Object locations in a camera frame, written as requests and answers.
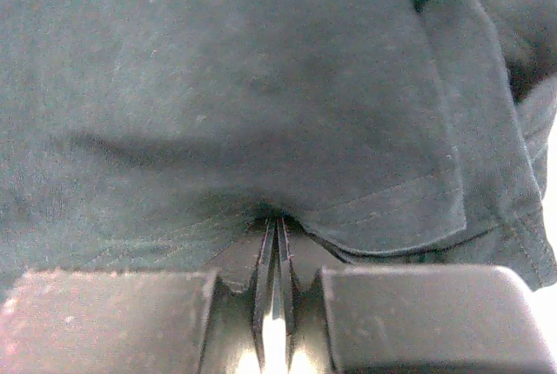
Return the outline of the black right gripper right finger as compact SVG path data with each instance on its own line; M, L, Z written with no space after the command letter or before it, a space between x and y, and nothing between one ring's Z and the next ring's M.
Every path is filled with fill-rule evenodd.
M553 373L532 294L499 266L346 264L278 221L293 373Z

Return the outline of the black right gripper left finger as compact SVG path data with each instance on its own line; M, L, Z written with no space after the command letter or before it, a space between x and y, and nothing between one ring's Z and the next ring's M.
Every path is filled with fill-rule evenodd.
M197 272L26 272L1 309L2 372L260 372L274 231Z

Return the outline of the black t-shirt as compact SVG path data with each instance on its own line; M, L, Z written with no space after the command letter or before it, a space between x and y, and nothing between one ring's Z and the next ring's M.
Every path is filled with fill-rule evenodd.
M555 90L556 0L1 0L1 288L193 271L286 214L538 290Z

